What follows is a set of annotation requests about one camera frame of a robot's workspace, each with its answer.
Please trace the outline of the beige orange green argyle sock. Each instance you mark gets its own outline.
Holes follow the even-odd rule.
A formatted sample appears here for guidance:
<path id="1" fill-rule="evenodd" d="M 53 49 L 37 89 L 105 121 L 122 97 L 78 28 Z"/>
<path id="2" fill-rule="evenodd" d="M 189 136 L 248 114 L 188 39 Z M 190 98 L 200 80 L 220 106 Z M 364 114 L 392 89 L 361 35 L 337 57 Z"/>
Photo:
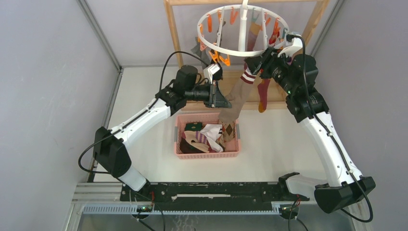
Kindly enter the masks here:
<path id="1" fill-rule="evenodd" d="M 236 138 L 236 122 L 221 122 L 224 143 L 233 141 Z"/>

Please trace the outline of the pink perforated plastic basket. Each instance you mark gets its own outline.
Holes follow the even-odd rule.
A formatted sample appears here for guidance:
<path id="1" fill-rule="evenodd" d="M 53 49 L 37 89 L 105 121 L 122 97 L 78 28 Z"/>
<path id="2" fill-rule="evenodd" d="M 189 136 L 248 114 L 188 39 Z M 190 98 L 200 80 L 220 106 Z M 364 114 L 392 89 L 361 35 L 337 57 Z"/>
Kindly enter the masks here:
<path id="1" fill-rule="evenodd" d="M 176 117 L 174 132 L 174 153 L 179 159 L 204 159 L 236 157 L 241 149 L 239 123 L 232 126 L 233 139 L 223 140 L 227 131 L 220 130 L 221 136 L 210 145 L 211 140 L 202 133 L 210 131 L 219 123 L 218 113 L 180 114 Z"/>

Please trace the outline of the green yellow dotted sock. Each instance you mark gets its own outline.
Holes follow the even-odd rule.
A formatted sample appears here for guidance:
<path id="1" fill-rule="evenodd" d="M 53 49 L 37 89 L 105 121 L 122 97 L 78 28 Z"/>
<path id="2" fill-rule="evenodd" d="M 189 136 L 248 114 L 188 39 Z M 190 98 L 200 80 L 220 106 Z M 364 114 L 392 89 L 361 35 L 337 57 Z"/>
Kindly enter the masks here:
<path id="1" fill-rule="evenodd" d="M 192 122 L 185 125 L 185 131 L 200 131 L 203 129 L 202 122 Z"/>

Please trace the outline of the maroon sock orange toe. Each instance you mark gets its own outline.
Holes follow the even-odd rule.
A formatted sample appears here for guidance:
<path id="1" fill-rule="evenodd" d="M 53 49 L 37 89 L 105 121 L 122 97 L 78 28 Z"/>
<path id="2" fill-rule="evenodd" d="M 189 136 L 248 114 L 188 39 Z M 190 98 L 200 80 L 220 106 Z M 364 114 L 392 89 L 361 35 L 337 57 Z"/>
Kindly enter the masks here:
<path id="1" fill-rule="evenodd" d="M 265 112 L 267 109 L 269 84 L 270 79 L 262 79 L 261 82 L 257 85 L 259 95 L 258 111 L 260 113 Z"/>

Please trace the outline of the white black striped sock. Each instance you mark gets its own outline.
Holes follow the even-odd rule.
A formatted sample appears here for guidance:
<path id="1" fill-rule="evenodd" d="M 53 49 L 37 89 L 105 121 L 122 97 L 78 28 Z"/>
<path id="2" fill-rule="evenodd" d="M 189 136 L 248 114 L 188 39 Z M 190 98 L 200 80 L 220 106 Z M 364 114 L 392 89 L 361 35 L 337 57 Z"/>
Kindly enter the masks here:
<path id="1" fill-rule="evenodd" d="M 206 124 L 200 133 L 206 137 L 207 143 L 210 148 L 217 152 L 224 152 L 224 147 L 217 143 L 217 140 L 222 137 L 222 125 L 221 124 Z"/>

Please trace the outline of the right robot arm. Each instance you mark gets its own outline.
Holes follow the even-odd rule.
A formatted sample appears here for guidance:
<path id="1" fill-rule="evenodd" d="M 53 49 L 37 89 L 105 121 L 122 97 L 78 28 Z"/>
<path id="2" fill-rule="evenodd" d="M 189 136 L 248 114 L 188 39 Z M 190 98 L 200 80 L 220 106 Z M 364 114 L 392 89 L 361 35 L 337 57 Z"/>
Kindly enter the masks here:
<path id="1" fill-rule="evenodd" d="M 329 107 L 315 88 L 319 73 L 315 58 L 299 54 L 289 59 L 268 48 L 244 61 L 252 74 L 274 80 L 286 92 L 287 108 L 311 138 L 326 174 L 326 182 L 297 172 L 284 175 L 278 187 L 280 198 L 291 200 L 301 195 L 317 202 L 328 214 L 365 199 L 375 188 L 375 181 L 363 176 L 335 130 Z"/>

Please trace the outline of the beige purple striped sock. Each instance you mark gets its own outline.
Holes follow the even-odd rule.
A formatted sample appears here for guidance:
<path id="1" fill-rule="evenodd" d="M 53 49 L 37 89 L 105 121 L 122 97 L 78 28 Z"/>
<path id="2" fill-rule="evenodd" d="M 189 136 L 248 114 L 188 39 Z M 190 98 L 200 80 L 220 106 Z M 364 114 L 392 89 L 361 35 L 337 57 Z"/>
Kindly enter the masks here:
<path id="1" fill-rule="evenodd" d="M 185 139 L 189 144 L 199 149 L 201 153 L 209 153 L 211 151 L 210 146 L 207 144 L 206 137 L 199 131 L 184 131 L 181 134 L 181 138 Z"/>

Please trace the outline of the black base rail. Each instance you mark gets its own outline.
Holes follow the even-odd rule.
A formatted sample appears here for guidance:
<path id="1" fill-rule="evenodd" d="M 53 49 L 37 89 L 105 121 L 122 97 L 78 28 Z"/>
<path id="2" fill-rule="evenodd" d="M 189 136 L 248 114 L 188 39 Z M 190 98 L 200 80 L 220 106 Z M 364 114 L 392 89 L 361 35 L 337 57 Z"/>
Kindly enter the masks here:
<path id="1" fill-rule="evenodd" d="M 296 175 L 277 182 L 152 182 L 138 192 L 122 186 L 120 201 L 147 202 L 163 212 L 278 212 L 274 204 L 298 199 L 284 183 Z"/>

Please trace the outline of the grey sock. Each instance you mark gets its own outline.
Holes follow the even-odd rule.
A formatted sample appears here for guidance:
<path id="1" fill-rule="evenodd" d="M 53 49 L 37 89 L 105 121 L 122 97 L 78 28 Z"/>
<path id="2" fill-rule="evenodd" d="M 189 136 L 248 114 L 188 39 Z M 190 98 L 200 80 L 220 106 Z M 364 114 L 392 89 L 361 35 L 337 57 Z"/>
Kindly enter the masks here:
<path id="1" fill-rule="evenodd" d="M 205 61 L 205 63 L 209 64 L 210 60 L 208 55 L 206 54 L 206 49 L 203 51 L 201 50 L 201 43 L 198 41 L 198 37 L 195 37 L 196 42 L 195 46 L 191 49 L 191 52 L 199 57 L 201 60 Z"/>

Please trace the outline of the white round clip hanger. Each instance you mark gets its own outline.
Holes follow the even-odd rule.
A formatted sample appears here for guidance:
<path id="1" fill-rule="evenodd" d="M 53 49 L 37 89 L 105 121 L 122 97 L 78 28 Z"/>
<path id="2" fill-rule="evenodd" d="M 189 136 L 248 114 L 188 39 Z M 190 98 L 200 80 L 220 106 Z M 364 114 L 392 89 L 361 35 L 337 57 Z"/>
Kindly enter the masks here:
<path id="1" fill-rule="evenodd" d="M 217 58 L 252 57 L 269 47 L 289 46 L 287 22 L 277 13 L 248 1 L 206 12 L 196 26 L 199 51 Z"/>

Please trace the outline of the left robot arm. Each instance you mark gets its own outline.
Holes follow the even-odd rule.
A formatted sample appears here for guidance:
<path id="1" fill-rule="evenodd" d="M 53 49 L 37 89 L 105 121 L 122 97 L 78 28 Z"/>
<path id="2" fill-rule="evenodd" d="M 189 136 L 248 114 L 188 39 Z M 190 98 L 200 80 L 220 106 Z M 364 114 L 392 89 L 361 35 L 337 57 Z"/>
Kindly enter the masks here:
<path id="1" fill-rule="evenodd" d="M 144 109 L 111 129 L 101 127 L 96 131 L 94 159 L 109 175 L 130 187 L 132 195 L 140 201 L 146 200 L 151 191 L 149 181 L 132 166 L 128 149 L 133 142 L 185 107 L 187 101 L 203 102 L 207 108 L 232 107 L 218 86 L 223 77 L 220 64 L 206 67 L 200 81 L 196 80 L 198 74 L 194 66 L 184 65 Z"/>

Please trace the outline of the wooden hanger rack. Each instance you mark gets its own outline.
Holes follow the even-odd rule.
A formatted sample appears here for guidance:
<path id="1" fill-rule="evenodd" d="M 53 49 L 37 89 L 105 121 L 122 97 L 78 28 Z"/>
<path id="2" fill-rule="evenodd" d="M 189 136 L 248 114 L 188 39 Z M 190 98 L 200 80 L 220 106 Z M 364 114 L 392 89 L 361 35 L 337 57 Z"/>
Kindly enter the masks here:
<path id="1" fill-rule="evenodd" d="M 241 0 L 165 0 L 164 6 L 167 14 L 167 20 L 169 24 L 170 34 L 173 41 L 173 46 L 175 51 L 180 51 L 180 42 L 176 26 L 176 20 L 173 12 L 173 6 L 180 5 L 205 5 L 205 4 L 240 4 Z M 320 20 L 322 19 L 327 6 L 329 5 L 328 0 L 317 0 L 313 12 L 303 30 L 302 36 L 305 39 L 306 44 L 309 43 L 313 34 L 316 31 L 316 27 L 319 25 Z M 223 93 L 229 93 L 233 87 L 233 84 L 241 76 L 241 71 L 225 71 L 224 80 L 220 83 L 220 88 L 223 90 Z M 285 109 L 286 93 L 283 89 L 279 87 L 276 83 L 270 84 L 268 87 L 268 103 L 267 109 Z M 244 104 L 244 110 L 257 110 L 258 109 L 259 97 L 253 89 L 250 93 L 248 101 Z"/>

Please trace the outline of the taupe sock red-white cuff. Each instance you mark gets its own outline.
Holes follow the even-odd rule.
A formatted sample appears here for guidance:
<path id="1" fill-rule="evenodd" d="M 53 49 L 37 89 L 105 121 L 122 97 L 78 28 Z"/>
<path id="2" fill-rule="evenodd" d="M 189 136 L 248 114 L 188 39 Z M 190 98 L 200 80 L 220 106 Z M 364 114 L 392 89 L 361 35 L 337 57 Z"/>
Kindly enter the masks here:
<path id="1" fill-rule="evenodd" d="M 226 96 L 226 99 L 231 103 L 231 108 L 224 108 L 220 111 L 218 117 L 220 123 L 230 124 L 239 117 L 240 112 L 253 88 L 255 79 L 256 75 L 251 73 L 247 63 L 245 63 L 244 72 L 235 82 L 230 93 Z"/>

